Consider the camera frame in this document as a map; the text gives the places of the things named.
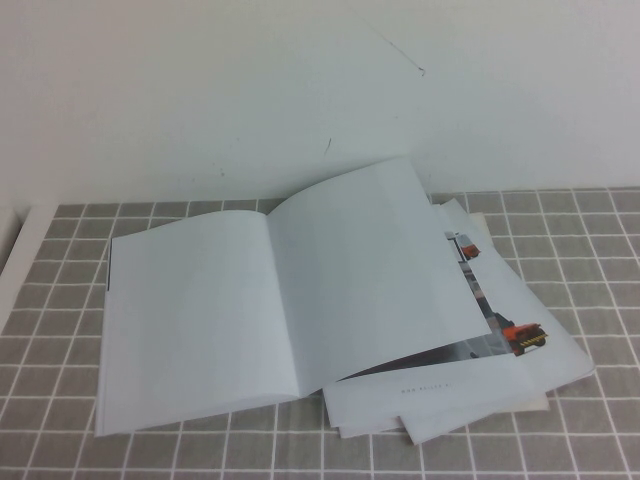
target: tiled surface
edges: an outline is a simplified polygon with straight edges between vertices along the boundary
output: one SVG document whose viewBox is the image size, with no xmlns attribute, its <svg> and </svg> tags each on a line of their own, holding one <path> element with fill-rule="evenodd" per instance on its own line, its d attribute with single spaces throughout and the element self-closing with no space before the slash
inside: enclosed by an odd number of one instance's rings
<svg viewBox="0 0 640 480">
<path fill-rule="evenodd" d="M 342 440 L 312 396 L 233 415 L 93 437 L 110 236 L 282 200 L 65 205 L 0 336 L 2 479 L 640 479 L 640 192 L 457 198 L 598 365 L 549 412 L 498 414 L 424 443 Z"/>
</svg>

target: open book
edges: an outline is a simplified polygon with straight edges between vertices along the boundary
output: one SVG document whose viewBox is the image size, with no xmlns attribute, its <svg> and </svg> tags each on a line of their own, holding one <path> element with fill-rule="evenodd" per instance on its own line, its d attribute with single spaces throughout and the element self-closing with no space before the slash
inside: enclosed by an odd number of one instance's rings
<svg viewBox="0 0 640 480">
<path fill-rule="evenodd" d="M 268 216 L 114 239 L 96 434 L 292 400 L 489 333 L 410 163 L 380 163 Z"/>
</svg>

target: printed page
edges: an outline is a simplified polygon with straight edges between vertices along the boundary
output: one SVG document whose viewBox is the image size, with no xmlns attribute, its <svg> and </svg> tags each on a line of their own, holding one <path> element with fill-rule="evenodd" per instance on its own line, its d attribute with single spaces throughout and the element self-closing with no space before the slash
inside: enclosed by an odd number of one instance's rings
<svg viewBox="0 0 640 480">
<path fill-rule="evenodd" d="M 442 228 L 467 235 L 481 252 L 469 261 L 520 363 L 539 392 L 591 373 L 592 360 L 500 257 L 469 215 L 452 200 L 436 208 Z"/>
<path fill-rule="evenodd" d="M 320 183 L 268 222 L 302 394 L 489 333 L 409 162 Z"/>
<path fill-rule="evenodd" d="M 113 240 L 98 435 L 297 395 L 264 215 L 212 213 Z"/>
</svg>

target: white grout line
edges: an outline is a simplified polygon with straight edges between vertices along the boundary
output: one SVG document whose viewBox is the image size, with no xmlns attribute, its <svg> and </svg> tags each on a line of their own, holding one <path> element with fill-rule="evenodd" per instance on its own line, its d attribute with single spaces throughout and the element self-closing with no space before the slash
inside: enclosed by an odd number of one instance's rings
<svg viewBox="0 0 640 480">
<path fill-rule="evenodd" d="M 269 478 L 273 480 L 275 468 L 276 468 L 276 443 L 278 442 L 278 410 L 280 404 L 276 403 L 274 419 L 273 419 L 273 444 L 271 445 L 271 472 Z"/>
<path fill-rule="evenodd" d="M 222 465 L 220 466 L 220 480 L 224 480 L 225 467 L 227 466 L 227 450 L 229 445 L 229 432 L 231 431 L 231 415 L 227 414 L 227 429 L 224 432 L 224 446 L 222 447 Z"/>
</svg>

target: gray tile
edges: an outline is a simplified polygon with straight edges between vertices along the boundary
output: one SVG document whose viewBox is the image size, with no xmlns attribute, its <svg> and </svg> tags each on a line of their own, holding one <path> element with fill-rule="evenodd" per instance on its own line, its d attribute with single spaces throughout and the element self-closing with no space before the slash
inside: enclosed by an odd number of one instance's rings
<svg viewBox="0 0 640 480">
<path fill-rule="evenodd" d="M 284 202 L 285 198 L 264 198 L 258 200 L 258 211 L 269 215 L 278 205 Z"/>
<path fill-rule="evenodd" d="M 69 240 L 44 240 L 36 254 L 36 260 L 62 260 L 70 243 Z"/>
<path fill-rule="evenodd" d="M 512 235 L 547 235 L 542 215 L 507 215 Z"/>
<path fill-rule="evenodd" d="M 547 308 L 571 306 L 567 288 L 562 283 L 533 283 L 528 287 Z"/>
<path fill-rule="evenodd" d="M 591 357 L 596 365 L 633 365 L 635 363 L 626 338 L 587 338 Z"/>
<path fill-rule="evenodd" d="M 54 219 L 44 238 L 72 238 L 78 226 L 78 220 Z"/>
<path fill-rule="evenodd" d="M 153 209 L 154 217 L 178 217 L 187 216 L 187 202 L 160 202 Z"/>
<path fill-rule="evenodd" d="M 551 310 L 551 314 L 570 335 L 581 334 L 580 325 L 573 310 L 556 308 Z"/>
<path fill-rule="evenodd" d="M 613 212 L 613 204 L 607 192 L 576 192 L 581 212 Z"/>
<path fill-rule="evenodd" d="M 82 308 L 89 294 L 89 285 L 57 285 L 53 287 L 47 308 Z"/>
<path fill-rule="evenodd" d="M 35 433 L 0 432 L 0 465 L 26 467 L 35 443 Z"/>
<path fill-rule="evenodd" d="M 548 411 L 518 412 L 515 414 L 520 433 L 563 432 L 562 417 L 558 402 L 549 401 Z"/>
<path fill-rule="evenodd" d="M 231 430 L 273 430 L 275 406 L 252 408 L 231 414 Z"/>
<path fill-rule="evenodd" d="M 59 205 L 56 210 L 55 217 L 66 217 L 66 218 L 79 218 L 82 216 L 82 211 L 84 210 L 84 205 Z"/>
<path fill-rule="evenodd" d="M 579 215 L 545 215 L 551 235 L 584 235 Z"/>
<path fill-rule="evenodd" d="M 624 231 L 628 234 L 640 233 L 640 215 L 638 214 L 623 214 L 620 215 L 620 222 L 624 228 Z"/>
<path fill-rule="evenodd" d="M 22 363 L 22 357 L 29 344 L 28 338 L 0 337 L 0 364 L 15 365 Z"/>
<path fill-rule="evenodd" d="M 35 261 L 27 275 L 27 283 L 53 283 L 60 269 L 60 262 Z"/>
<path fill-rule="evenodd" d="M 171 472 L 145 472 L 144 470 L 126 470 L 124 472 L 124 480 L 171 480 Z"/>
<path fill-rule="evenodd" d="M 640 284 L 611 283 L 609 286 L 618 307 L 640 307 Z"/>
<path fill-rule="evenodd" d="M 205 213 L 219 212 L 222 210 L 222 202 L 191 202 L 189 204 L 189 216 L 203 215 Z"/>
<path fill-rule="evenodd" d="M 510 413 L 494 413 L 469 424 L 470 433 L 512 433 L 514 431 Z"/>
<path fill-rule="evenodd" d="M 640 256 L 640 235 L 629 235 L 627 238 L 636 256 Z"/>
<path fill-rule="evenodd" d="M 607 400 L 618 433 L 640 432 L 640 400 Z"/>
<path fill-rule="evenodd" d="M 94 367 L 65 368 L 58 385 L 59 396 L 93 396 L 98 389 L 98 369 Z"/>
<path fill-rule="evenodd" d="M 235 433 L 229 434 L 226 468 L 266 469 L 271 467 L 273 434 Z"/>
<path fill-rule="evenodd" d="M 620 310 L 620 316 L 629 335 L 640 335 L 640 309 Z"/>
<path fill-rule="evenodd" d="M 171 468 L 176 434 L 136 433 L 129 452 L 129 468 Z"/>
<path fill-rule="evenodd" d="M 368 470 L 369 438 L 340 438 L 333 433 L 324 436 L 325 470 Z"/>
<path fill-rule="evenodd" d="M 113 219 L 109 220 L 87 220 L 80 221 L 77 238 L 109 238 L 111 233 L 111 227 L 113 225 Z"/>
<path fill-rule="evenodd" d="M 631 470 L 640 470 L 640 436 L 620 437 L 620 445 Z"/>
<path fill-rule="evenodd" d="M 520 471 L 518 439 L 514 436 L 472 436 L 471 445 L 476 470 Z"/>
<path fill-rule="evenodd" d="M 87 435 L 80 456 L 80 468 L 120 468 L 129 445 L 130 435 L 94 437 Z"/>
<path fill-rule="evenodd" d="M 558 267 L 558 262 L 555 259 L 522 259 L 520 260 L 520 267 L 522 267 L 524 279 L 528 282 L 562 281 L 560 268 Z"/>
<path fill-rule="evenodd" d="M 182 434 L 176 468 L 220 468 L 224 433 Z"/>
<path fill-rule="evenodd" d="M 91 287 L 87 308 L 104 308 L 104 295 L 106 285 L 94 285 Z"/>
<path fill-rule="evenodd" d="M 551 241 L 547 237 L 519 237 L 514 238 L 518 256 L 527 257 L 554 257 Z"/>
<path fill-rule="evenodd" d="M 609 307 L 613 305 L 606 283 L 571 283 L 569 292 L 576 307 Z"/>
<path fill-rule="evenodd" d="M 640 192 L 612 192 L 611 196 L 619 212 L 640 212 Z"/>
<path fill-rule="evenodd" d="M 521 438 L 527 470 L 530 472 L 573 470 L 565 437 L 527 435 Z"/>
<path fill-rule="evenodd" d="M 576 203 L 571 192 L 540 192 L 542 210 L 546 213 L 577 212 Z"/>
<path fill-rule="evenodd" d="M 102 310 L 87 310 L 82 314 L 77 335 L 101 335 L 102 334 Z"/>
<path fill-rule="evenodd" d="M 173 222 L 177 222 L 179 218 L 154 218 L 151 220 L 149 228 L 161 227 L 162 225 L 168 225 Z"/>
<path fill-rule="evenodd" d="M 615 437 L 570 436 L 569 441 L 580 471 L 615 472 L 624 470 Z"/>
<path fill-rule="evenodd" d="M 278 430 L 304 431 L 322 429 L 322 399 L 307 397 L 278 407 Z"/>
<path fill-rule="evenodd" d="M 23 285 L 14 308 L 42 308 L 51 290 L 50 285 Z"/>
<path fill-rule="evenodd" d="M 560 400 L 569 433 L 609 433 L 611 423 L 602 400 Z"/>
<path fill-rule="evenodd" d="M 122 237 L 132 233 L 144 232 L 149 226 L 146 218 L 119 218 L 113 227 L 113 237 Z"/>
<path fill-rule="evenodd" d="M 234 475 L 234 472 L 228 472 L 227 471 L 227 472 L 224 473 L 224 478 L 226 478 L 227 480 L 234 480 L 233 479 L 233 475 Z M 176 471 L 176 473 L 173 476 L 173 480 L 219 480 L 219 479 L 220 479 L 220 473 L 218 473 L 218 472 L 179 472 L 179 471 Z"/>
<path fill-rule="evenodd" d="M 81 433 L 42 433 L 33 454 L 33 466 L 73 468 L 82 437 Z"/>
<path fill-rule="evenodd" d="M 213 417 L 198 418 L 195 420 L 187 420 L 182 426 L 185 432 L 224 432 L 227 429 L 229 415 L 215 415 Z"/>
<path fill-rule="evenodd" d="M 635 367 L 599 368 L 598 377 L 607 397 L 640 397 L 640 373 Z"/>
<path fill-rule="evenodd" d="M 44 424 L 45 430 L 84 430 L 93 409 L 93 400 L 54 398 Z"/>
<path fill-rule="evenodd" d="M 80 318 L 80 311 L 45 310 L 36 335 L 73 335 Z"/>
<path fill-rule="evenodd" d="M 502 258 L 515 258 L 516 256 L 509 237 L 493 238 L 493 246 Z"/>
<path fill-rule="evenodd" d="M 165 423 L 157 427 L 143 428 L 140 432 L 178 432 L 180 430 L 180 422 Z"/>
<path fill-rule="evenodd" d="M 375 470 L 419 471 L 420 453 L 405 435 L 373 435 Z"/>
<path fill-rule="evenodd" d="M 39 430 L 49 405 L 46 398 L 10 398 L 7 402 L 1 430 Z"/>
<path fill-rule="evenodd" d="M 100 339 L 76 338 L 71 345 L 68 365 L 99 365 L 100 364 Z"/>
<path fill-rule="evenodd" d="M 17 373 L 18 367 L 0 366 L 0 395 L 9 394 Z"/>
<path fill-rule="evenodd" d="M 640 268 L 635 258 L 603 258 L 600 264 L 610 282 L 640 280 Z"/>
<path fill-rule="evenodd" d="M 97 262 L 66 262 L 57 283 L 91 283 L 98 265 Z"/>
<path fill-rule="evenodd" d="M 520 273 L 520 267 L 518 265 L 518 261 L 517 260 L 505 260 L 505 262 L 507 262 L 507 265 L 509 265 L 509 268 L 511 268 L 511 270 L 513 270 L 513 273 L 515 273 L 520 278 L 522 278 L 522 273 Z"/>
<path fill-rule="evenodd" d="M 13 395 L 46 396 L 53 393 L 59 368 L 22 367 Z"/>
<path fill-rule="evenodd" d="M 582 215 L 582 219 L 590 235 L 614 235 L 622 233 L 622 227 L 620 226 L 618 217 L 613 214 L 584 214 Z"/>
<path fill-rule="evenodd" d="M 71 480 L 73 471 L 66 470 L 31 470 L 26 480 Z"/>
<path fill-rule="evenodd" d="M 622 325 L 613 309 L 578 310 L 578 319 L 585 335 L 615 335 L 623 333 Z"/>
<path fill-rule="evenodd" d="M 115 217 L 118 214 L 118 203 L 92 203 L 84 211 L 85 217 Z"/>
<path fill-rule="evenodd" d="M 509 226 L 504 215 L 485 215 L 484 219 L 491 235 L 509 235 Z"/>
<path fill-rule="evenodd" d="M 275 468 L 319 469 L 319 433 L 280 433 L 276 440 Z"/>
<path fill-rule="evenodd" d="M 540 211 L 535 193 L 504 193 L 504 206 L 508 213 L 537 213 Z"/>
<path fill-rule="evenodd" d="M 499 193 L 469 193 L 469 213 L 503 213 L 502 199 Z"/>
<path fill-rule="evenodd" d="M 627 239 L 621 235 L 591 237 L 598 257 L 633 257 Z"/>
<path fill-rule="evenodd" d="M 9 314 L 3 335 L 31 335 L 36 328 L 40 312 L 37 310 L 20 310 Z"/>
<path fill-rule="evenodd" d="M 226 200 L 222 205 L 224 210 L 255 210 L 257 200 Z"/>
<path fill-rule="evenodd" d="M 553 244 L 560 258 L 593 257 L 587 237 L 553 237 Z"/>
<path fill-rule="evenodd" d="M 153 203 L 123 203 L 119 217 L 150 217 Z"/>
<path fill-rule="evenodd" d="M 71 339 L 34 338 L 24 359 L 25 365 L 62 365 Z"/>
<path fill-rule="evenodd" d="M 442 435 L 421 445 L 425 471 L 471 470 L 469 443 L 465 436 Z"/>
<path fill-rule="evenodd" d="M 100 260 L 106 246 L 106 240 L 74 240 L 69 249 L 69 260 Z"/>
</svg>

